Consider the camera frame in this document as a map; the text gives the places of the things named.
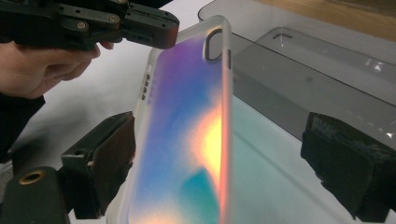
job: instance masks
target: black sleeve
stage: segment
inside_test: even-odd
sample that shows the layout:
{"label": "black sleeve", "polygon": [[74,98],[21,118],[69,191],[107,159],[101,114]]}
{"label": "black sleeve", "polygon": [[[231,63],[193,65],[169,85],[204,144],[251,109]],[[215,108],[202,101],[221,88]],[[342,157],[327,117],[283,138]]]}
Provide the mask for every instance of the black sleeve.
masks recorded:
{"label": "black sleeve", "polygon": [[28,100],[0,93],[0,161],[44,103],[44,97]]}

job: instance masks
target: transparent plastic sheet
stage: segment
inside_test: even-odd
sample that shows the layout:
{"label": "transparent plastic sheet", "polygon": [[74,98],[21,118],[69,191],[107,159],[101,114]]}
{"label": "transparent plastic sheet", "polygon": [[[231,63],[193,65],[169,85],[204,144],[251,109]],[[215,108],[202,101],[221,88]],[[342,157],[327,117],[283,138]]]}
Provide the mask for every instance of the transparent plastic sheet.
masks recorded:
{"label": "transparent plastic sheet", "polygon": [[[257,1],[217,0],[233,27],[233,220],[361,223],[300,157],[309,112],[396,149],[396,43]],[[394,223],[389,212],[386,223]]]}
{"label": "transparent plastic sheet", "polygon": [[108,223],[230,223],[230,34],[217,16],[150,53],[137,156]]}

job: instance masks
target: phone case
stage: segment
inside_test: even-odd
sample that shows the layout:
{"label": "phone case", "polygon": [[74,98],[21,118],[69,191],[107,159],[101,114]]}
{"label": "phone case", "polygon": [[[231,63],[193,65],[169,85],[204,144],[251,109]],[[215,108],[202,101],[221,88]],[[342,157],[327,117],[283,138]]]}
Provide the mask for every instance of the phone case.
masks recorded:
{"label": "phone case", "polygon": [[216,16],[150,53],[135,112],[136,158],[109,223],[229,222],[230,35]]}

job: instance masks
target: iridescent phone case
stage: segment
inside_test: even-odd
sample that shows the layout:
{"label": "iridescent phone case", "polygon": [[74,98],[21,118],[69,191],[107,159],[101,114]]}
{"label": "iridescent phone case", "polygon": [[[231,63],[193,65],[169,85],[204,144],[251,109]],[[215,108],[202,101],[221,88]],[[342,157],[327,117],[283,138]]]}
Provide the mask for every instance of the iridescent phone case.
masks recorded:
{"label": "iridescent phone case", "polygon": [[213,17],[180,32],[173,48],[150,53],[135,112],[136,158],[113,216],[119,223],[228,222],[230,34],[229,23]]}

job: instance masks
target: camera cutout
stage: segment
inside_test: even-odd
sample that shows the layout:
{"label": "camera cutout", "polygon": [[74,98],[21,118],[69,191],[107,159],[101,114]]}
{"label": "camera cutout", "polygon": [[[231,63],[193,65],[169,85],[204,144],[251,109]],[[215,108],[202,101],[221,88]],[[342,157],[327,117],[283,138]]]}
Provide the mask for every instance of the camera cutout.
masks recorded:
{"label": "camera cutout", "polygon": [[221,58],[222,30],[217,29],[210,33],[205,42],[205,59],[214,62]]}

